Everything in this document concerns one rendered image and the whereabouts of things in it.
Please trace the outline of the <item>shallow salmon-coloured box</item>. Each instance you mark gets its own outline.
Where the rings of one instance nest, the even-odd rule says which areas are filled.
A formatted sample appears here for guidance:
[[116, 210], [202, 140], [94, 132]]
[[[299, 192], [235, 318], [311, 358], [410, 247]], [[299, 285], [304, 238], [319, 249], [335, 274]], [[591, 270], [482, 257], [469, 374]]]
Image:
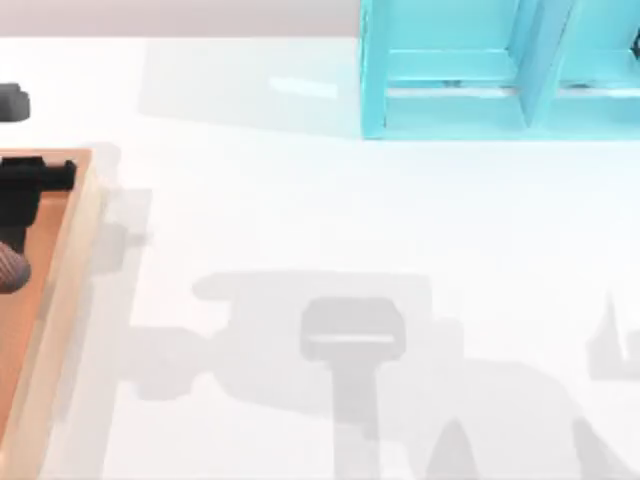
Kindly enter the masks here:
[[69, 192], [45, 192], [24, 250], [30, 281], [0, 295], [0, 480], [37, 480], [82, 284], [100, 222], [103, 190], [88, 148], [0, 149], [8, 158], [72, 161]]

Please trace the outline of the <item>brown striped bread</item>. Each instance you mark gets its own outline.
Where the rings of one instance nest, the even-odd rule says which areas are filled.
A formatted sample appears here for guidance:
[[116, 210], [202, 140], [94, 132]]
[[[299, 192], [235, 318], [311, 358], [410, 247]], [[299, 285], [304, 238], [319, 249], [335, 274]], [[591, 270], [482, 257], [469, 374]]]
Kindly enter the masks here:
[[22, 289], [31, 276], [26, 257], [0, 242], [0, 294], [12, 294]]

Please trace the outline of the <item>light blue rack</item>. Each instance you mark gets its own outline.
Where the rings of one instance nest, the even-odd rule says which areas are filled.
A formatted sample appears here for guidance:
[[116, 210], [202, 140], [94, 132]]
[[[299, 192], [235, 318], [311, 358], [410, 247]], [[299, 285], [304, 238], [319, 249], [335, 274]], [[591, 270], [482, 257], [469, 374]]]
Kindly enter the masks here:
[[360, 0], [368, 139], [640, 140], [640, 0]]

